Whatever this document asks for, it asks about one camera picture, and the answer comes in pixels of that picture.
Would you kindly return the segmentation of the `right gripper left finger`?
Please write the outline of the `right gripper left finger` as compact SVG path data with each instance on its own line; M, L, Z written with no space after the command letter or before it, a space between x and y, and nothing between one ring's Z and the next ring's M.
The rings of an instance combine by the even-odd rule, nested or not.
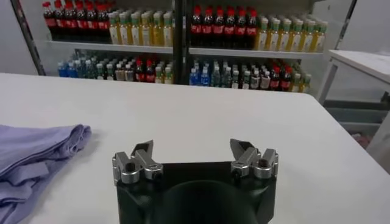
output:
M163 177L163 165L152 159L154 142L139 143L130 155L117 152L112 158L113 181L123 184L138 183L143 177L149 181L160 181Z

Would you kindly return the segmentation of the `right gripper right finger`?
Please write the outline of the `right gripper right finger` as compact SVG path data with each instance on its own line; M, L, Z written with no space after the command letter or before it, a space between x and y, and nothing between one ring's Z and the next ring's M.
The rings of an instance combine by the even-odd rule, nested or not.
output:
M240 180L254 174L257 179L276 178L278 174L278 153L275 149L266 149L261 153L250 142L230 139L230 149L235 160L230 171L234 180Z

